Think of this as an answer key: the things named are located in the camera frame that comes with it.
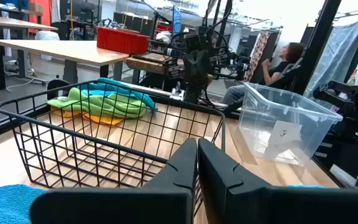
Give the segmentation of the green microfiber towel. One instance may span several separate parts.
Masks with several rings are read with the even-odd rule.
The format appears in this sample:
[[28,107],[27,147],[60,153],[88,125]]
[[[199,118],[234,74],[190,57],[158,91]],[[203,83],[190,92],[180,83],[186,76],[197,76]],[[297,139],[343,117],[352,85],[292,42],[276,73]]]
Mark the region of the green microfiber towel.
[[146,112],[146,104],[138,99],[118,95],[86,96],[78,88],[71,88],[68,96],[59,96],[47,104],[65,111],[85,111],[95,116],[140,118]]

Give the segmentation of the white arm base bracket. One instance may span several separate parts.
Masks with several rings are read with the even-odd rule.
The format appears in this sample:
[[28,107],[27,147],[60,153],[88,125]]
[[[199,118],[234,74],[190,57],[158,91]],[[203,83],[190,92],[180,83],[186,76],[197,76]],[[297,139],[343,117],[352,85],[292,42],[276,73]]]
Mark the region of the white arm base bracket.
[[184,95],[185,91],[181,88],[181,83],[177,82],[176,86],[171,91],[170,98],[183,101]]

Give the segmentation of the floral patterned cloth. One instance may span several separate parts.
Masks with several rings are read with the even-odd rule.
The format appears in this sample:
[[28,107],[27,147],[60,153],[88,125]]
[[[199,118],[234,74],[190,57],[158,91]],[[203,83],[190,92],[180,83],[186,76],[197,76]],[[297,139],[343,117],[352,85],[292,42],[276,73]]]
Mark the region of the floral patterned cloth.
[[258,35],[258,38],[255,42],[253,51],[251,53],[249,69],[248,69],[248,71],[245,72],[245,75],[244,75],[245,82],[251,81],[253,74],[259,64],[259,60],[262,57],[265,46],[267,45],[270,35],[271,35],[270,32],[262,32]]

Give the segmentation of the clear plastic bin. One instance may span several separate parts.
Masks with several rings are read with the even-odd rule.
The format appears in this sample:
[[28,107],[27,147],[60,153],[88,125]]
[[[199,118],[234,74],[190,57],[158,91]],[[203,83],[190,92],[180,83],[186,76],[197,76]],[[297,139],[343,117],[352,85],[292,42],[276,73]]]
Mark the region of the clear plastic bin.
[[253,156],[303,166],[343,117],[302,95],[245,83],[239,131]]

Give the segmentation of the light wooden desk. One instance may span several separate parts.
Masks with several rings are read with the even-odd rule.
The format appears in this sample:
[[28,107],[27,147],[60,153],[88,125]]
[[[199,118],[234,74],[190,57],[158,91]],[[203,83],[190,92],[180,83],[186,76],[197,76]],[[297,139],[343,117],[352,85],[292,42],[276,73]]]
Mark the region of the light wooden desk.
[[78,82],[77,64],[99,67],[99,75],[107,78],[109,66],[114,66],[114,79],[120,80],[122,64],[128,54],[97,47],[95,40],[0,40],[0,46],[16,49],[20,54],[29,52],[64,59],[63,79]]

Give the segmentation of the black frame post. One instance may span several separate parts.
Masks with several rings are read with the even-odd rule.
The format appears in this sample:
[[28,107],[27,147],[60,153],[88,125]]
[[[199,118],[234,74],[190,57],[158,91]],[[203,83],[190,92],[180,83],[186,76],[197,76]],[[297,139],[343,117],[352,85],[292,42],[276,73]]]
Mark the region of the black frame post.
[[300,70],[294,76],[290,91],[300,95],[304,94],[331,33],[333,20],[341,1],[325,0],[301,62]]

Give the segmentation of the turquoise fluffy microfiber towel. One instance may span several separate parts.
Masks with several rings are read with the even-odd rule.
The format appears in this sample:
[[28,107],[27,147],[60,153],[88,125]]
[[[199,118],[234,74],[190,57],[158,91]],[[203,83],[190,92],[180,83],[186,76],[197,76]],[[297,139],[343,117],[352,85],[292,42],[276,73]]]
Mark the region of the turquoise fluffy microfiber towel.
[[98,78],[95,82],[89,82],[86,84],[79,85],[78,88],[86,96],[109,96],[111,94],[118,94],[135,98],[145,103],[148,108],[152,110],[158,110],[157,105],[148,94],[132,90],[130,89],[130,86],[116,80],[108,78]]

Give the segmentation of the white paper label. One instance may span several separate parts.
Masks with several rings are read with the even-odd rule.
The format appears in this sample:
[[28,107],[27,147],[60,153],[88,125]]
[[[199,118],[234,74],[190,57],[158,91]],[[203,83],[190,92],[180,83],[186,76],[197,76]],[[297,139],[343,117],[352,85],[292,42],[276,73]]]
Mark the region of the white paper label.
[[277,145],[300,140],[301,128],[301,124],[277,120],[270,133],[268,143]]

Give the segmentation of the blue hanging cloth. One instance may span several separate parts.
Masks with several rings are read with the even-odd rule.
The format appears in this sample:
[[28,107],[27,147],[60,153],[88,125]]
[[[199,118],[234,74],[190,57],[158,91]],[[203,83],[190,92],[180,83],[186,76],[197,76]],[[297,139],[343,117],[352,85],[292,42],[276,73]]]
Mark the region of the blue hanging cloth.
[[320,85],[334,80],[343,82],[358,49],[358,22],[335,26],[303,96],[313,97]]

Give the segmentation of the black table clamp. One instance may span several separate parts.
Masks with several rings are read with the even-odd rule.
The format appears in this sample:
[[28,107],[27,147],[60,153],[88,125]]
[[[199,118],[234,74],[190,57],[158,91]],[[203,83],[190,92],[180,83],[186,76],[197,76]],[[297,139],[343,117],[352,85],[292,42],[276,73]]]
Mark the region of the black table clamp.
[[70,91],[70,88],[67,88],[68,85],[70,85],[69,82],[61,79],[54,79],[50,81],[47,85],[47,99],[51,100],[57,98],[58,96],[67,96],[68,92]]

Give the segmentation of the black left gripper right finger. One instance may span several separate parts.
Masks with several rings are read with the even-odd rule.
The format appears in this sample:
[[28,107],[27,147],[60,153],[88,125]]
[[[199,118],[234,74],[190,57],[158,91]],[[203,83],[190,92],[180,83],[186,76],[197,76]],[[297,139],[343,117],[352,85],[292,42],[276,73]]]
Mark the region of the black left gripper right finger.
[[212,224],[358,224],[358,189],[273,186],[207,139],[198,167]]

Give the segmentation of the red plastic crate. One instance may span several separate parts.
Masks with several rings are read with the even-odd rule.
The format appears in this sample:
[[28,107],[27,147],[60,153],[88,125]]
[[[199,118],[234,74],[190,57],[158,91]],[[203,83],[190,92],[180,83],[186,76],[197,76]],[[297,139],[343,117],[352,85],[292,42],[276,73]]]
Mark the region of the red plastic crate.
[[97,27],[97,47],[124,54],[144,54],[149,36],[128,30]]

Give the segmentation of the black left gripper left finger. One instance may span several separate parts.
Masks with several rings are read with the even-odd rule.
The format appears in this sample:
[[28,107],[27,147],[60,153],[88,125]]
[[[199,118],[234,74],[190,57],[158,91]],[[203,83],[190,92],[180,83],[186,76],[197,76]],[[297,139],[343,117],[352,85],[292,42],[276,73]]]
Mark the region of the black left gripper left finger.
[[196,153],[187,139],[142,187],[46,191],[30,206],[31,224],[192,224]]

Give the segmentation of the person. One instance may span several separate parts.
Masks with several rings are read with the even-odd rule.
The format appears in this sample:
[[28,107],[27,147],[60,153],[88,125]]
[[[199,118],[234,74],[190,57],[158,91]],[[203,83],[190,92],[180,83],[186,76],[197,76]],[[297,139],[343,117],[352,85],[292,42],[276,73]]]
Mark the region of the person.
[[[271,62],[269,59],[266,59],[262,62],[262,70],[264,75],[264,80],[261,82],[261,85],[271,84],[273,81],[277,80],[283,75],[285,68],[291,64],[296,63],[305,49],[305,46],[298,42],[290,42],[279,53],[281,62],[276,67],[271,67]],[[237,100],[243,99],[246,92],[244,85],[230,86],[221,103],[225,105],[231,105]]]

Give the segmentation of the orange microfiber towel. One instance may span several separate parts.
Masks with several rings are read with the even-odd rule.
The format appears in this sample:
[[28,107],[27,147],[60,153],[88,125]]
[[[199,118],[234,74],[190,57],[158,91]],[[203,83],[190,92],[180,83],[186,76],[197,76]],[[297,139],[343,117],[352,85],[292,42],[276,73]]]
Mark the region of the orange microfiber towel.
[[105,124],[105,125],[117,125],[124,121],[122,118],[108,117],[108,116],[96,116],[90,115],[88,112],[82,112],[78,110],[70,111],[63,110],[54,106],[50,107],[51,112],[55,115],[59,115],[63,118],[84,118],[86,120],[93,121],[95,123]]

